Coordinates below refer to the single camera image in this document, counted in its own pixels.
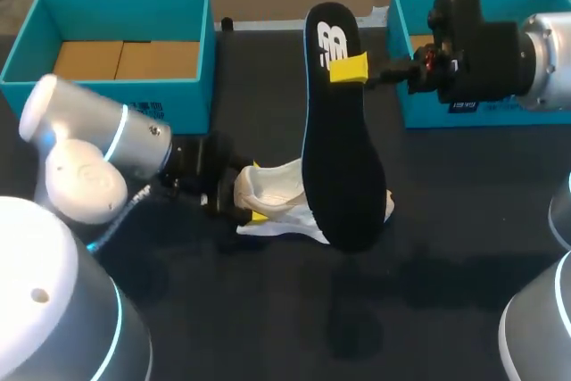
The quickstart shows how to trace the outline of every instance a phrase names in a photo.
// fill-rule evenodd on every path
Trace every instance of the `black table surface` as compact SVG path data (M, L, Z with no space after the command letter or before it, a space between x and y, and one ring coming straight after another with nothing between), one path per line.
M363 41L385 57L381 29ZM0 37L0 63L12 42ZM219 35L217 75L215 129L265 166L300 155L301 32ZM366 114L396 201L371 252L301 236L221 252L226 226L191 201L131 213L102 264L151 330L153 379L507 379L501 312L563 253L547 209L571 128L405 130L392 87L366 94ZM37 158L4 99L0 131L0 195L30 198Z

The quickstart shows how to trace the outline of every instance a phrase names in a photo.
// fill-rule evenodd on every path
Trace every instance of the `shoe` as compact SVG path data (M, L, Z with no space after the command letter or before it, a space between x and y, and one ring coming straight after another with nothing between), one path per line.
M234 182L234 205L257 213L257 219L238 227L239 235L279 236L295 233L329 244L313 217L302 181L302 160L275 168L245 167ZM385 221L394 210L387 191Z

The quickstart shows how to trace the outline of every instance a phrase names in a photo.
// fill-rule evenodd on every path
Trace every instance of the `new balance logo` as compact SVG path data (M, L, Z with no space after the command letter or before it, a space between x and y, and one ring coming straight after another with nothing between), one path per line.
M341 28L337 26L329 27L326 22L318 24L319 47L323 53L319 55L321 67L327 67L333 60L341 60L347 57L347 37Z

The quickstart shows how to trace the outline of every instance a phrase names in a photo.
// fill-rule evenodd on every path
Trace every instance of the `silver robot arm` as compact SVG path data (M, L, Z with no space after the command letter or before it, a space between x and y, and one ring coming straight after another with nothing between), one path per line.
M122 208L122 175L159 173L172 139L167 124L55 75L34 87L20 136L39 153L36 203L87 224L109 221Z

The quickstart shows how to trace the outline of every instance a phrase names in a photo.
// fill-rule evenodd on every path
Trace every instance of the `robotic arm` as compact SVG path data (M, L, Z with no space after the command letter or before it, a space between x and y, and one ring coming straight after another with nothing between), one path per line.
M434 43L389 62L371 83L407 81L411 94L436 91L443 104L514 95L532 111L571 108L571 12L536 14L519 27L485 21L480 0L434 0L427 24Z
M68 223L115 219L127 201L124 177L156 178L171 195L208 195L225 214L219 179L226 167L249 163L218 135L175 137L166 123L54 75L34 87L20 135L39 153L35 202Z

